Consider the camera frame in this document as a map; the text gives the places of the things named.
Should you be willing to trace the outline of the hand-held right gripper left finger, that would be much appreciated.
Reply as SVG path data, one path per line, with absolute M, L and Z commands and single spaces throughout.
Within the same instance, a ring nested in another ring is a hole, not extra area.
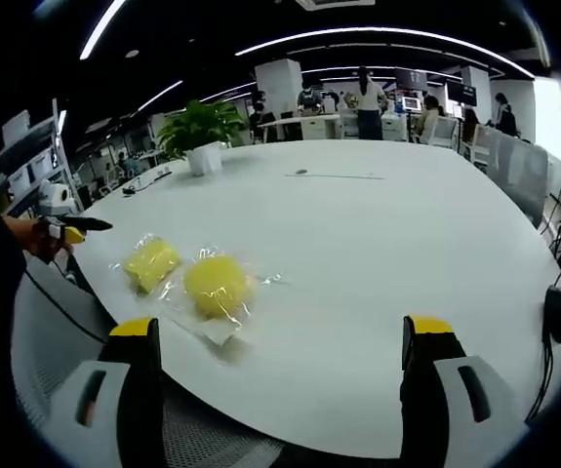
M 65 467 L 162 467 L 159 323 L 115 327 L 51 399 L 44 438 Z

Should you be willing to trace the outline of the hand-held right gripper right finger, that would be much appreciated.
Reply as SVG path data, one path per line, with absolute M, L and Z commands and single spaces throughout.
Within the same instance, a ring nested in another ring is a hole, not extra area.
M 494 467 L 524 433 L 515 396 L 445 321 L 403 319 L 403 467 Z

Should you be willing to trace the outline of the person's left hand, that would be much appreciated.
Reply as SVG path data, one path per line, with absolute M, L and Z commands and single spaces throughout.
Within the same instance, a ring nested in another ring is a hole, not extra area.
M 51 234 L 52 228 L 59 228 L 59 226 L 46 219 L 35 220 L 20 241 L 24 250 L 46 264 L 53 262 L 60 251 L 65 251 L 67 254 L 73 253 L 72 246 L 66 243 L 62 237 Z

